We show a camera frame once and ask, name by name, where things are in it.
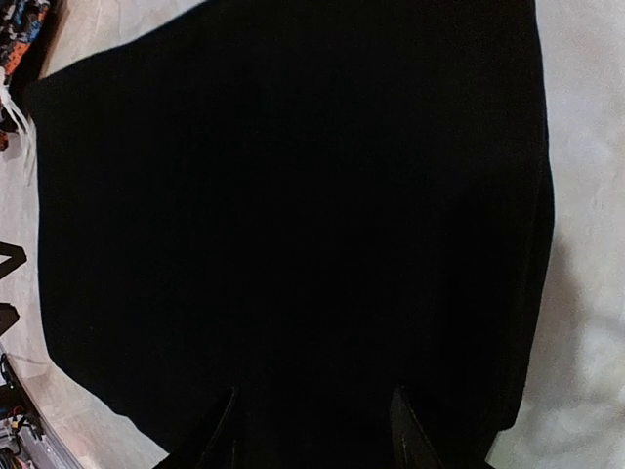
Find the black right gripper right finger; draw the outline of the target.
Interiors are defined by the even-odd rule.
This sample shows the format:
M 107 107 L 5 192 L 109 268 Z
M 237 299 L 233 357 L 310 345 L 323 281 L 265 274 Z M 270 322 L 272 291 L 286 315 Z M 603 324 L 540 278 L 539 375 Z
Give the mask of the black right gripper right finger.
M 394 389 L 390 419 L 396 468 L 442 469 L 444 467 L 417 419 L 403 387 Z

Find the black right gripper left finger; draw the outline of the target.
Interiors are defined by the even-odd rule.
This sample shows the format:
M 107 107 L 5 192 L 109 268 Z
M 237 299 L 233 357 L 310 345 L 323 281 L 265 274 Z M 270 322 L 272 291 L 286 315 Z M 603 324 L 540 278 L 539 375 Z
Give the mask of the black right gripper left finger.
M 182 445 L 156 469 L 236 468 L 239 456 L 239 392 L 231 388 L 202 417 Z

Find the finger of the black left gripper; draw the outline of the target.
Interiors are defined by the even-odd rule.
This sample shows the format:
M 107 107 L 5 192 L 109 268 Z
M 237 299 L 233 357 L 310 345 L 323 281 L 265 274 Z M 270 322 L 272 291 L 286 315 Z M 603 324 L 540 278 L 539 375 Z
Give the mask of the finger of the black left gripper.
M 25 263 L 25 251 L 19 245 L 0 242 L 0 255 L 5 259 L 0 264 L 0 278 L 4 278 Z
M 17 309 L 9 303 L 0 304 L 0 336 L 11 329 L 20 319 Z

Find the black t-shirt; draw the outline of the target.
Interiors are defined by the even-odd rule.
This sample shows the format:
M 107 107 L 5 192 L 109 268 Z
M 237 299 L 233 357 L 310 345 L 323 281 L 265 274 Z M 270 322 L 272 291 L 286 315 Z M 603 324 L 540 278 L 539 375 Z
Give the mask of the black t-shirt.
M 207 1 L 31 84 L 48 353 L 164 448 L 443 468 L 513 426 L 554 229 L 531 1 Z

